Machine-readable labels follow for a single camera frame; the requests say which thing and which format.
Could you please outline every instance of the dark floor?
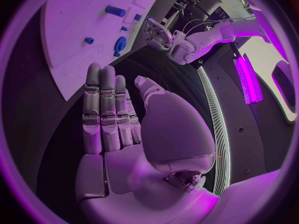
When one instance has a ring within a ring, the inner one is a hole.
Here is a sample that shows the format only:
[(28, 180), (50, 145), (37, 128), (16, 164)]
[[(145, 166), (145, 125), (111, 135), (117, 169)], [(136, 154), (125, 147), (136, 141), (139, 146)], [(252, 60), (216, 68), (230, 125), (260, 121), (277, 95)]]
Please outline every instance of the dark floor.
[[(213, 124), (205, 93), (197, 71), (191, 65), (172, 63), (164, 54), (142, 48), (123, 60), (116, 67), (117, 75), (124, 75), (127, 89), (140, 120), (145, 115), (144, 103), (134, 86), (137, 75), (149, 77), (166, 90), (174, 92), (202, 115), (213, 133)], [(75, 200), (75, 177), (81, 157), (84, 155), (82, 135), (81, 97), (69, 110), (54, 132), (37, 178), (37, 196), (55, 213), (71, 224), (86, 223)], [(215, 169), (206, 174), (205, 188), (212, 191)]]

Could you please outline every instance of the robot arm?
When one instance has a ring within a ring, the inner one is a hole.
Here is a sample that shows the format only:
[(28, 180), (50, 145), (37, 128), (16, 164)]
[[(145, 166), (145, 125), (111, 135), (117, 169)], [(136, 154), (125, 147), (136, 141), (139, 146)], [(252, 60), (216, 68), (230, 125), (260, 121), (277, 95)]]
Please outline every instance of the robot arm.
[[(245, 19), (235, 22), (221, 21), (209, 31), (197, 32), (187, 37), (183, 32), (176, 30), (172, 36), (172, 42), (170, 42), (167, 56), (172, 61), (180, 65), (185, 65), (205, 55), (219, 42), (233, 42), (236, 37), (247, 36), (261, 36), (267, 39), (256, 19)], [(164, 47), (163, 41), (165, 40), (162, 36), (159, 36), (159, 33), (152, 39), (147, 40), (148, 45), (157, 49), (157, 45), (152, 45), (153, 41), (157, 41), (157, 39), (160, 40), (160, 47)]]

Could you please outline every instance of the purple light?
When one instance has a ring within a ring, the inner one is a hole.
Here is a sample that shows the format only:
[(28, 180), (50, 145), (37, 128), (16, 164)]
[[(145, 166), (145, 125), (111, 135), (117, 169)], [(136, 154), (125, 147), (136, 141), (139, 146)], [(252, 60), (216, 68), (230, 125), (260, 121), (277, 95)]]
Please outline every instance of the purple light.
[(263, 100), (263, 94), (262, 94), (262, 90), (261, 90), (261, 87), (260, 87), (258, 77), (257, 77), (257, 75), (256, 75), (256, 73), (255, 73), (255, 71), (254, 71), (254, 69), (251, 65), (251, 62), (250, 62), (248, 56), (246, 55), (246, 53), (244, 53), (243, 57), (244, 57), (247, 69), (250, 73), (251, 80), (252, 80), (253, 85), (254, 85), (254, 89), (255, 89), (255, 92), (256, 92), (256, 96), (257, 96), (257, 101), (261, 102)]
[(238, 57), (234, 62), (242, 85), (245, 104), (262, 101), (263, 95), (258, 78), (246, 54), (245, 60), (243, 57)]

